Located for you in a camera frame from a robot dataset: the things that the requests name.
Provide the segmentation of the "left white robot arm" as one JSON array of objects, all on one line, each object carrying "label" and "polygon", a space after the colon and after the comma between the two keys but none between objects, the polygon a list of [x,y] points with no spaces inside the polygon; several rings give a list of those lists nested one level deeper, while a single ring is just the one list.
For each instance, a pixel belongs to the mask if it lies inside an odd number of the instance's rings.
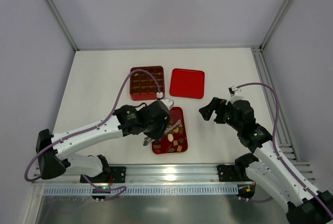
[{"label": "left white robot arm", "polygon": [[49,129],[40,131],[35,148],[40,179],[50,180],[67,173],[102,182],[110,173],[106,158],[79,155],[78,152],[100,142],[141,133],[145,135],[144,145],[160,141],[173,106],[174,101],[169,98],[158,99],[149,105],[123,105],[107,119],[82,128],[55,134]]}]

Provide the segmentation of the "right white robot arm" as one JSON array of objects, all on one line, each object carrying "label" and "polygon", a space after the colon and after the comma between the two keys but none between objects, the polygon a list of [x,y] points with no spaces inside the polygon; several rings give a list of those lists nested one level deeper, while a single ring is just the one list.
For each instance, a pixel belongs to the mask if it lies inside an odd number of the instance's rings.
[{"label": "right white robot arm", "polygon": [[235,160],[236,172],[258,183],[285,211],[289,223],[332,221],[332,194],[320,191],[296,169],[272,135],[256,122],[248,101],[215,97],[199,112],[205,121],[216,114],[215,123],[227,124],[237,132],[250,152]]}]

